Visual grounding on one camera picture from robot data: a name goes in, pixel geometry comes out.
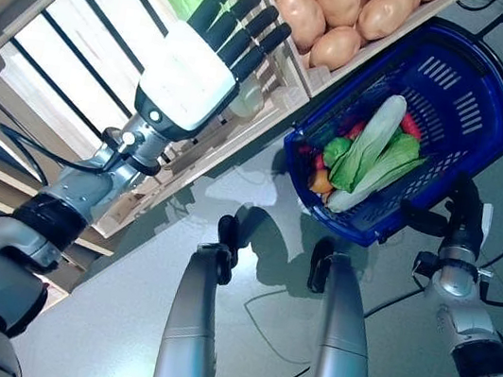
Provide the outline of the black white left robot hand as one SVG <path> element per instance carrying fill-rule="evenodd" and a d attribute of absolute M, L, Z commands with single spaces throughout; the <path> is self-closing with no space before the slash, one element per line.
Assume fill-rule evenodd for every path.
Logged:
<path fill-rule="evenodd" d="M 201 0 L 178 21 L 147 62 L 134 97 L 135 117 L 170 142 L 196 136 L 239 94 L 245 79 L 292 30 L 275 25 L 267 7 L 247 22 L 261 0 Z"/>

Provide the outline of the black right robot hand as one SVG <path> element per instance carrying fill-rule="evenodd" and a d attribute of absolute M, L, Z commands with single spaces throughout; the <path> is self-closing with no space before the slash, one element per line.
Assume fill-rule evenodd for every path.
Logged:
<path fill-rule="evenodd" d="M 417 232 L 443 239 L 441 248 L 469 249 L 477 259 L 483 240 L 483 202 L 474 181 L 461 172 L 446 195 L 446 218 L 440 214 L 420 209 L 407 199 L 401 200 L 400 211 L 407 226 Z"/>

